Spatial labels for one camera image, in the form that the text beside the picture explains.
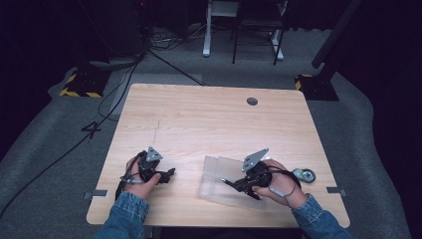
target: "person's left hand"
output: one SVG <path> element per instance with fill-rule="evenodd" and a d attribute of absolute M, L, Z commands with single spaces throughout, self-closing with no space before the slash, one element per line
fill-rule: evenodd
<path fill-rule="evenodd" d="M 139 175 L 139 159 L 138 157 L 132 158 L 127 164 L 126 164 L 126 170 L 130 167 L 130 164 L 136 160 L 134 163 L 130 175 L 133 175 L 134 179 L 140 179 Z M 129 184 L 127 183 L 123 191 L 130 192 L 140 198 L 146 199 L 148 197 L 149 193 L 151 192 L 152 188 L 158 183 L 159 178 L 161 177 L 161 174 L 155 173 L 149 181 L 145 183 L 136 183 L 136 184 Z"/>

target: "denim jacket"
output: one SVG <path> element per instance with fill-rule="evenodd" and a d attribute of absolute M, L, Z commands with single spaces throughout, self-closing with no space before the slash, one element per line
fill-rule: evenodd
<path fill-rule="evenodd" d="M 299 226 L 311 238 L 352 238 L 335 217 L 322 210 L 314 197 L 292 210 Z M 148 213 L 148 203 L 131 193 L 122 192 L 109 213 L 109 218 L 96 234 L 96 239 L 138 238 L 143 239 L 143 222 Z"/>

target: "hand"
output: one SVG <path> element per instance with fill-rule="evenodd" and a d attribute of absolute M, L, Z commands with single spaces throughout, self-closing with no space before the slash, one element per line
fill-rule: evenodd
<path fill-rule="evenodd" d="M 270 170 L 283 169 L 287 170 L 281 163 L 273 160 L 267 159 L 263 162 L 269 167 Z M 273 187 L 276 190 L 283 192 L 285 195 L 293 193 L 290 196 L 282 197 L 270 190 L 270 187 Z M 296 185 L 294 181 L 286 175 L 281 173 L 273 173 L 273 180 L 269 187 L 259 187 L 253 186 L 252 190 L 255 191 L 260 196 L 265 196 L 273 199 L 274 201 L 290 206 L 295 209 L 303 205 L 308 197 L 301 191 L 301 189 Z"/>
<path fill-rule="evenodd" d="M 140 179 L 139 175 L 139 159 L 138 157 L 132 158 L 127 164 L 126 164 L 126 170 L 130 167 L 130 164 L 136 160 L 134 163 L 130 175 L 133 175 L 134 179 Z M 127 183 L 123 191 L 130 192 L 140 198 L 146 199 L 148 197 L 149 193 L 151 192 L 152 188 L 158 183 L 159 178 L 161 177 L 161 174 L 155 173 L 149 181 L 145 183 L 136 183 L 136 184 L 129 184 Z"/>

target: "transparent plastic box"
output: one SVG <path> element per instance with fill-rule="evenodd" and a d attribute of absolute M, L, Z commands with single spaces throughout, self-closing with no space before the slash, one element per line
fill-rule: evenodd
<path fill-rule="evenodd" d="M 244 178 L 243 162 L 226 157 L 205 156 L 201 184 L 198 195 L 211 201 L 224 204 L 238 204 L 241 206 L 263 210 L 266 208 L 266 198 L 256 200 L 244 192 L 238 192 L 224 183 L 221 178 L 235 182 Z"/>

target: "white desk leg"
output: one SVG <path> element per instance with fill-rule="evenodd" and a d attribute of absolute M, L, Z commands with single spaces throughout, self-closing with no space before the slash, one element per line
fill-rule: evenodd
<path fill-rule="evenodd" d="M 280 31 L 276 30 L 276 32 L 273 34 L 273 37 L 271 38 L 271 43 L 273 44 L 274 52 L 277 52 L 277 46 L 279 46 L 279 34 Z M 283 56 L 283 52 L 282 50 L 280 50 L 279 56 L 277 56 L 277 60 L 281 61 L 284 58 L 285 56 Z"/>
<path fill-rule="evenodd" d="M 204 50 L 202 51 L 202 56 L 210 56 L 211 48 L 211 10 L 212 10 L 212 0 L 208 0 L 208 9 L 207 9 L 207 33 L 205 35 L 204 41 Z"/>

